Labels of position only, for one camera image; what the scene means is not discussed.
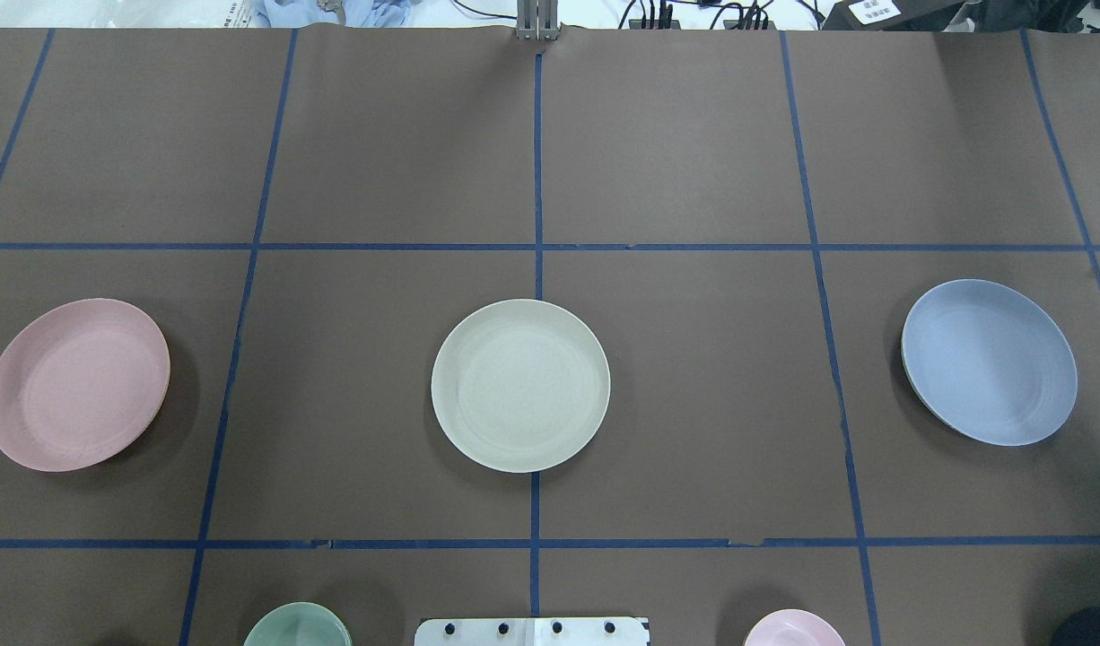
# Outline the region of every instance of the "light blue cloth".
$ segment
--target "light blue cloth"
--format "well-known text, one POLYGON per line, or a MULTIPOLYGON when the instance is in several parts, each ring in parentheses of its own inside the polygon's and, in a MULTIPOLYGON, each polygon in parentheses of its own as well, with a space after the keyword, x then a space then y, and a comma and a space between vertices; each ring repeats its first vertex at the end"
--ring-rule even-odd
MULTIPOLYGON (((336 12, 324 12, 316 0, 251 0, 263 24, 299 28, 337 23, 336 12)), ((410 17, 411 0, 343 0, 346 26, 402 26, 410 17)))

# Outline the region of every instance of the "white label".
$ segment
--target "white label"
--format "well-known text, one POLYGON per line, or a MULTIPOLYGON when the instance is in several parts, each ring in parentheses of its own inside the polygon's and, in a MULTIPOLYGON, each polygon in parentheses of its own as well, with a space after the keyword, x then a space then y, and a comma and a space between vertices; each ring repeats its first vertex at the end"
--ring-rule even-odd
POLYGON ((893 4, 893 0, 865 0, 864 2, 855 2, 849 4, 849 10, 854 12, 854 17, 861 24, 873 24, 881 21, 887 21, 892 17, 902 15, 898 11, 898 6, 893 4))

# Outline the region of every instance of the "gray table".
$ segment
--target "gray table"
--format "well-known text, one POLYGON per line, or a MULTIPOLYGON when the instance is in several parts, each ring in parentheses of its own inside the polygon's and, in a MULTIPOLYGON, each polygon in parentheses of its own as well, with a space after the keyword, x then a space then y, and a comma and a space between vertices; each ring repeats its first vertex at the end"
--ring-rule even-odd
POLYGON ((0 351, 123 298, 173 354, 135 445, 0 453, 0 645, 238 644, 323 602, 649 616, 739 645, 1044 645, 1100 604, 1100 36, 0 30, 0 351), (908 387, 908 307, 1020 289, 1078 360, 998 449, 908 387), (502 298, 576 313, 610 412, 546 473, 453 449, 431 361, 502 298))

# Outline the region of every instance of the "dark blue object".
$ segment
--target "dark blue object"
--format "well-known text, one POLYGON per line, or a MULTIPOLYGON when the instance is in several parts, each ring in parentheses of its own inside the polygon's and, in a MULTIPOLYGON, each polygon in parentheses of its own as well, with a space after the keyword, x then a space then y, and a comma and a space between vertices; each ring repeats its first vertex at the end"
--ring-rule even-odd
POLYGON ((1050 646, 1100 646, 1100 609, 1085 609, 1067 617, 1050 646))

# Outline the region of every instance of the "plate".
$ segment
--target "plate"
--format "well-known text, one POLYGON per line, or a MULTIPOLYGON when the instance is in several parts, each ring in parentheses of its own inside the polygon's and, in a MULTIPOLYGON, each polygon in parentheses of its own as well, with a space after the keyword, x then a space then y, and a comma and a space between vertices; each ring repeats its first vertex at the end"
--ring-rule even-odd
POLYGON ((111 298, 57 307, 0 355, 0 450, 37 471, 102 462, 147 429, 170 375, 143 310, 111 298))
POLYGON ((953 281, 905 319, 905 372, 924 405, 988 445, 1049 437, 1076 405, 1076 361, 1056 322, 1016 289, 953 281))
POLYGON ((746 646, 845 646, 845 640, 816 614, 778 610, 755 624, 746 637, 746 646))
POLYGON ((570 311, 505 299, 442 342, 431 399, 443 433, 470 459, 530 473, 565 462, 594 437, 610 402, 610 365, 570 311))
POLYGON ((264 614, 243 646, 350 646, 350 633, 331 610, 297 601, 264 614))

